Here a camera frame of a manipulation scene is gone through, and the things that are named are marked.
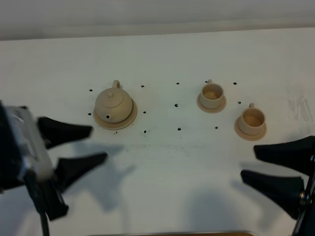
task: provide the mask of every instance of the white wall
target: white wall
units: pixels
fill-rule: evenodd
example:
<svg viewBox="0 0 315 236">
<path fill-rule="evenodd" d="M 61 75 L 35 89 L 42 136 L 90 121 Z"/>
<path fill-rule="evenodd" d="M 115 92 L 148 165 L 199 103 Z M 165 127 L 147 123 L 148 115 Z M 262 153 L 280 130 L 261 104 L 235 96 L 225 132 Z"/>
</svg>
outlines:
<svg viewBox="0 0 315 236">
<path fill-rule="evenodd" d="M 314 25 L 315 0 L 2 0 L 0 5 L 2 39 Z"/>
</svg>

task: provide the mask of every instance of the white table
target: white table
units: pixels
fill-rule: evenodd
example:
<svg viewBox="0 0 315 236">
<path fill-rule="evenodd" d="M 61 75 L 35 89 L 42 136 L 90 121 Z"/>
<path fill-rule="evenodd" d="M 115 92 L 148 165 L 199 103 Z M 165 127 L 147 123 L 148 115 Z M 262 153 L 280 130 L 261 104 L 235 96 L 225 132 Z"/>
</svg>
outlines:
<svg viewBox="0 0 315 236">
<path fill-rule="evenodd" d="M 255 160 L 252 147 L 315 132 L 314 42 L 315 29 L 0 42 L 6 105 L 95 128 L 91 139 L 49 151 L 53 162 L 99 151 L 110 156 L 64 194 L 70 210 L 50 223 L 51 235 L 289 235 L 295 221 L 242 184 L 240 171 L 300 175 Z M 196 104 L 208 79 L 225 91 L 227 106 L 218 114 Z M 88 115 L 114 80 L 138 105 L 133 125 L 117 134 Z M 235 119 L 251 102 L 267 119 L 267 135 L 258 142 L 234 132 Z M 25 188 L 0 196 L 2 236 L 40 236 L 39 222 Z"/>
</svg>

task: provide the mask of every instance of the teapot handle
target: teapot handle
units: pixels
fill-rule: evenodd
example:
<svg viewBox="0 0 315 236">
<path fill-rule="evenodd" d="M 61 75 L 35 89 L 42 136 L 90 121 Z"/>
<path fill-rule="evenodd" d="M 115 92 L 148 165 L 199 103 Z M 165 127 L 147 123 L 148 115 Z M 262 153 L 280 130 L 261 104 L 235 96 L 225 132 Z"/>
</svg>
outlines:
<svg viewBox="0 0 315 236">
<path fill-rule="evenodd" d="M 115 81 L 113 82 L 113 88 L 118 88 L 118 89 L 120 89 L 120 87 L 121 87 L 121 85 L 120 85 L 119 81 L 118 81 L 118 80 L 115 80 Z"/>
</svg>

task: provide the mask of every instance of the teapot lid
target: teapot lid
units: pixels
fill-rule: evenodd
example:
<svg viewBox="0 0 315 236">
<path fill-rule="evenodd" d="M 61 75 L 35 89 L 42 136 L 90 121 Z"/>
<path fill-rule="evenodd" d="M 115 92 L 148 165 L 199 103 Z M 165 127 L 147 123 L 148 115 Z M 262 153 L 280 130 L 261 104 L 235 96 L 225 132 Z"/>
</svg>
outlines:
<svg viewBox="0 0 315 236">
<path fill-rule="evenodd" d="M 100 104 L 107 108 L 116 107 L 122 102 L 123 98 L 124 93 L 120 88 L 120 83 L 115 80 L 112 88 L 108 88 L 98 95 L 95 104 Z"/>
</svg>

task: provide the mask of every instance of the white surface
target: white surface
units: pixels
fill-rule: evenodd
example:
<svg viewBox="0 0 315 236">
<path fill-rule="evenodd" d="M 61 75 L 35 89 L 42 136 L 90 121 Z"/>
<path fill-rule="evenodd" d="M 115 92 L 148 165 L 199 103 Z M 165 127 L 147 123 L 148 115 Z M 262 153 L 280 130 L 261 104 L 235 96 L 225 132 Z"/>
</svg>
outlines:
<svg viewBox="0 0 315 236">
<path fill-rule="evenodd" d="M 54 163 L 99 151 L 110 156 L 66 192 L 68 216 L 50 223 L 51 235 L 289 235 L 294 221 L 243 185 L 240 171 L 299 175 L 256 161 L 252 147 L 314 134 L 314 41 L 315 29 L 281 29 L 0 42 L 0 98 L 6 104 L 95 127 L 90 140 L 51 150 Z M 196 104 L 208 79 L 225 91 L 227 106 L 218 114 Z M 117 134 L 88 115 L 114 80 L 139 110 L 133 125 Z M 258 142 L 234 132 L 235 119 L 251 102 L 267 120 L 267 135 Z M 41 235 L 24 188 L 0 196 L 0 209 L 1 235 Z"/>
<path fill-rule="evenodd" d="M 307 27 L 314 15 L 313 0 L 5 0 L 0 39 Z"/>
</svg>

